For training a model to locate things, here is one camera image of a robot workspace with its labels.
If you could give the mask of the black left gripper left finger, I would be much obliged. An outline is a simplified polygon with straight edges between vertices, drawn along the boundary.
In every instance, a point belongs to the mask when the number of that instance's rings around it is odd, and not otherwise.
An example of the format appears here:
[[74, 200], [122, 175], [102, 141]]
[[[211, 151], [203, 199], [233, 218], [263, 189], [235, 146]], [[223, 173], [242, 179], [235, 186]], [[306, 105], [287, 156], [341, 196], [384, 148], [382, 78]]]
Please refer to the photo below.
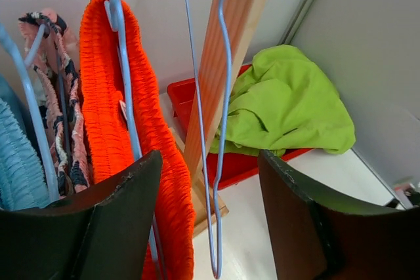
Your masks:
[[2, 279], [140, 279], [162, 170], [151, 151], [44, 209], [1, 212]]

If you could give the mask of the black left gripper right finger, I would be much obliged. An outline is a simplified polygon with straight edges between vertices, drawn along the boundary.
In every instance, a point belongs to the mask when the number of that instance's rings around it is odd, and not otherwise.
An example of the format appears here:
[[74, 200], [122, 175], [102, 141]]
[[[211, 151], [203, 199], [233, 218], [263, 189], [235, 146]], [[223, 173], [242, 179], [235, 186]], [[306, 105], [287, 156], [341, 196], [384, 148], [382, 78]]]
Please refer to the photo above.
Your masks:
[[343, 194], [262, 150], [259, 180], [278, 279], [418, 279], [419, 209]]

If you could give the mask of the orange shorts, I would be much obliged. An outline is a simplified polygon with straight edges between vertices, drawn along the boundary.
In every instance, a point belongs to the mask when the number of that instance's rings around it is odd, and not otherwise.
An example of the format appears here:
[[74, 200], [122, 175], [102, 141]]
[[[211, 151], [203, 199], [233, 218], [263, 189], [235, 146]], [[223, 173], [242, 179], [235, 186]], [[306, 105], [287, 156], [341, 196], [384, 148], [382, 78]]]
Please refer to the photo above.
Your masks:
[[[110, 27], [105, 1], [90, 0], [79, 31], [82, 113], [96, 183], [135, 160], [120, 106], [124, 87], [117, 35]], [[141, 150], [143, 153], [158, 150], [163, 157], [155, 214], [165, 268], [170, 279], [191, 279], [195, 211], [190, 172], [165, 122], [159, 104], [158, 80], [142, 48], [138, 21], [127, 4], [123, 4], [123, 14]]]

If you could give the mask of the light blue shorts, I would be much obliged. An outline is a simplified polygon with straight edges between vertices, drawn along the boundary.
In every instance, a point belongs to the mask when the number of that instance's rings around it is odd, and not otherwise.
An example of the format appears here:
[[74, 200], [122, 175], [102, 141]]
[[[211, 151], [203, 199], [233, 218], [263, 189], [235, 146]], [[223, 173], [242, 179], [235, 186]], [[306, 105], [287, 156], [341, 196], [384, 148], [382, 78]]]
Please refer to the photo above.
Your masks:
[[50, 203], [29, 109], [1, 78], [1, 208], [16, 211]]

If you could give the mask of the lime green shorts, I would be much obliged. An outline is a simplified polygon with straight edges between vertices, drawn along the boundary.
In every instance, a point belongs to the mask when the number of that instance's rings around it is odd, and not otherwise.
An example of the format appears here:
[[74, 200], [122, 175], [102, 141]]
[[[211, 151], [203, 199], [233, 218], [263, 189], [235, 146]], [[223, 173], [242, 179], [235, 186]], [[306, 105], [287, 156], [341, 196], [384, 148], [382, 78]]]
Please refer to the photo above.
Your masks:
[[342, 154], [355, 128], [337, 89], [297, 47], [280, 45], [254, 55], [235, 81], [228, 105], [224, 150], [258, 155], [318, 148]]

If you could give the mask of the pink patterned shorts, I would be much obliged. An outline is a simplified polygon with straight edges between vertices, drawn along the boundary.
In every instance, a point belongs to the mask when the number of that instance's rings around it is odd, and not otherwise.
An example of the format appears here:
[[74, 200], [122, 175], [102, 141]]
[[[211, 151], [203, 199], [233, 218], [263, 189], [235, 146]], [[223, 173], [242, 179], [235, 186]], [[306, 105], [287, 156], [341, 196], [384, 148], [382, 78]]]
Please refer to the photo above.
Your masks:
[[91, 185], [81, 111], [79, 40], [52, 9], [29, 12], [18, 19], [29, 69], [43, 120], [61, 198]]

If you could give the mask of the blue hanger of pink shorts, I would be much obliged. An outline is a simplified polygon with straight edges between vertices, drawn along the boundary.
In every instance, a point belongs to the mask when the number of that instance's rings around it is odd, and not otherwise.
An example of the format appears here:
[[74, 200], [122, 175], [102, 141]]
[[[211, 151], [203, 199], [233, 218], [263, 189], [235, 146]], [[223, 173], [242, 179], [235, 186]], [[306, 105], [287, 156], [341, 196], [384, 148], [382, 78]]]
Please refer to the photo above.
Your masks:
[[25, 63], [37, 74], [35, 97], [41, 112], [54, 162], [65, 168], [71, 160], [70, 128], [64, 84], [64, 57], [60, 55], [58, 36], [46, 23], [21, 24], [25, 39]]

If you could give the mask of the blue hanger of orange shorts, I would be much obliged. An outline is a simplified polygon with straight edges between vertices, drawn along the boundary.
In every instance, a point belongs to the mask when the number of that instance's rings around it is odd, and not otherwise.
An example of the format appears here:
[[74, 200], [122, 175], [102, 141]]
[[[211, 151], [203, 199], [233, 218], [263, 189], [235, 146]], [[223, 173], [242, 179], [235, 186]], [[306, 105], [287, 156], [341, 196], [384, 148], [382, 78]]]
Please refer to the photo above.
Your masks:
[[[131, 84], [131, 71], [129, 66], [129, 56], [127, 50], [127, 37], [125, 31], [125, 17], [121, 0], [107, 0], [104, 2], [106, 14], [113, 32], [118, 36], [118, 54], [120, 59], [120, 68], [122, 72], [124, 95], [125, 95], [125, 113], [127, 116], [127, 126], [131, 142], [131, 149], [135, 160], [142, 157], [142, 150], [138, 139], [137, 126], [133, 113], [133, 95]], [[157, 273], [158, 279], [166, 279], [165, 262], [163, 251], [159, 240], [159, 233], [156, 218], [152, 218], [152, 227], [149, 236], [149, 246], [152, 262]]]

